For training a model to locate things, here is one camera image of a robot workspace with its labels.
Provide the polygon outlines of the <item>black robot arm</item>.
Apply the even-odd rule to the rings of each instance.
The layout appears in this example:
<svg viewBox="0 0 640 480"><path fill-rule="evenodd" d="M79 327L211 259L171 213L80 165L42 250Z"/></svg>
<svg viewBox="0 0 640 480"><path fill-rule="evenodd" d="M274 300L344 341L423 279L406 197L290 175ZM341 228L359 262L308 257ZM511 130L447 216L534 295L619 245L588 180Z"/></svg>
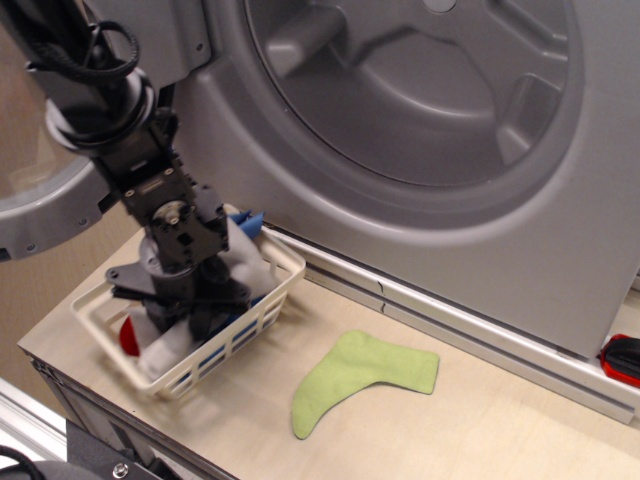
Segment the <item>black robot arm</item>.
<svg viewBox="0 0 640 480"><path fill-rule="evenodd" d="M245 313L249 289L222 259L222 203L184 172L173 147L177 117L139 68L134 34L87 22L72 1L5 1L1 20L46 94L51 135L89 158L106 201L123 203L144 228L139 260L107 273L114 296L141 302L161 332L185 321L198 341Z"/></svg>

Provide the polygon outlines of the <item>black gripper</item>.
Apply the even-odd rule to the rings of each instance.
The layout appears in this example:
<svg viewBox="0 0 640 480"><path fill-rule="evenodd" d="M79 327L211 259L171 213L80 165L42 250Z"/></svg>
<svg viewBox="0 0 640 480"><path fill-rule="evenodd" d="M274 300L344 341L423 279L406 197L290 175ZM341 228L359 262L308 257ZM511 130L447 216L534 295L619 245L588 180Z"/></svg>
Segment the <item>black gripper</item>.
<svg viewBox="0 0 640 480"><path fill-rule="evenodd" d="M164 267L154 240L145 236L139 246L139 260L110 268L106 280L118 298L149 300L146 314L163 334L188 319L193 340L206 340L225 322L225 314L242 314L250 304L250 290L231 277L220 256L185 266Z"/></svg>

